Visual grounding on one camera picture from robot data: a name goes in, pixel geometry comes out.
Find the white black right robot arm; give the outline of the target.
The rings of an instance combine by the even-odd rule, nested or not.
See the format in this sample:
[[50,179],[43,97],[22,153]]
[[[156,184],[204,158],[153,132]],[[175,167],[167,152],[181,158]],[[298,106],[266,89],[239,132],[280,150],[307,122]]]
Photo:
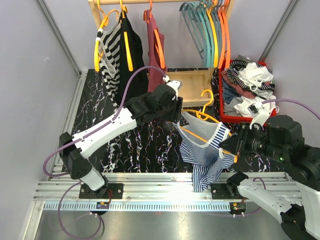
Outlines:
[[219,147],[237,157],[258,154],[281,163],[299,188],[302,205],[271,194],[243,172],[227,179],[229,197],[241,196],[256,203],[280,223],[292,240],[320,238],[320,149],[305,144],[300,123],[287,115],[270,117],[265,129],[243,123]]

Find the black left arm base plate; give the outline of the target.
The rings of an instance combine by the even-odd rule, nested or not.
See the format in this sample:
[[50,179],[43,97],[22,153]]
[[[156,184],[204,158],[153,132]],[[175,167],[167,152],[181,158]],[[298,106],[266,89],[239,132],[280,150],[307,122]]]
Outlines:
[[82,184],[79,191],[80,199],[109,199],[121,200],[123,198],[124,184],[109,183],[98,190],[92,190],[87,184]]

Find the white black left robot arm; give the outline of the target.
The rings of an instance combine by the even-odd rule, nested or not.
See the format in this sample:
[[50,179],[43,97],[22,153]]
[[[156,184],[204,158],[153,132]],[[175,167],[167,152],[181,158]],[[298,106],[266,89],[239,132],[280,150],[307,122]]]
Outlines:
[[178,122],[183,98],[179,96],[182,83],[178,80],[159,85],[127,101],[117,113],[80,133],[65,132],[59,137],[59,156],[73,180],[79,180],[91,198],[101,199],[109,194],[109,181],[88,160],[100,147],[117,136],[155,119]]

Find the blue white striped tank top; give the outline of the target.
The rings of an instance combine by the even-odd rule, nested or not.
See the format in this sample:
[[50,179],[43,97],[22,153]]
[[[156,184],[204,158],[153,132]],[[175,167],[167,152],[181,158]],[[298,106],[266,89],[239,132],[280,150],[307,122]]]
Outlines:
[[219,146],[230,137],[230,130],[222,122],[205,121],[185,111],[181,116],[187,125],[173,124],[182,138],[179,151],[183,162],[193,166],[193,191],[203,192],[236,162],[233,154]]

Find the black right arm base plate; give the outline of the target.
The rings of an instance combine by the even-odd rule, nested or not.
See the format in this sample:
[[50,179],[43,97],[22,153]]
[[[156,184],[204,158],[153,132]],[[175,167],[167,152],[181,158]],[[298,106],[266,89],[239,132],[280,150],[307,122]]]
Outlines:
[[233,187],[226,183],[214,183],[210,186],[211,196],[216,200],[241,199],[242,196]]

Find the maroon tank top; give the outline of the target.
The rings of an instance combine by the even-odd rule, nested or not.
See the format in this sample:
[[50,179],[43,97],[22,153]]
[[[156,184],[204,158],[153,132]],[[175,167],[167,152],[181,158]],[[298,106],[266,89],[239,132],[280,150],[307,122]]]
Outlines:
[[[157,69],[161,69],[163,72],[167,71],[167,67],[161,67],[160,66],[160,60],[159,60],[159,55],[155,47],[155,41],[156,37],[154,34],[154,30],[158,30],[159,34],[159,40],[162,46],[162,49],[164,50],[164,41],[165,41],[165,35],[160,33],[158,29],[158,25],[156,23],[156,20],[154,17],[151,17],[149,19],[149,23],[147,24],[147,36],[148,36],[148,56],[149,56],[149,66],[156,67]],[[149,68],[149,79],[148,79],[148,92],[153,92],[155,88],[158,85],[164,84],[165,82],[163,81],[163,73],[160,71],[154,69],[154,68]]]

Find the orange hanger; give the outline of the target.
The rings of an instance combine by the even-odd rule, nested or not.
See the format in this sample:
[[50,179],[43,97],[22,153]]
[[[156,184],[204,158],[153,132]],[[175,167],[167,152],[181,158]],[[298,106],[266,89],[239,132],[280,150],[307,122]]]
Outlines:
[[165,56],[161,37],[158,26],[152,14],[153,2],[149,0],[149,9],[146,9],[143,13],[143,20],[147,25],[147,37],[148,37],[148,56],[149,59],[158,59],[158,66],[161,69],[166,67]]

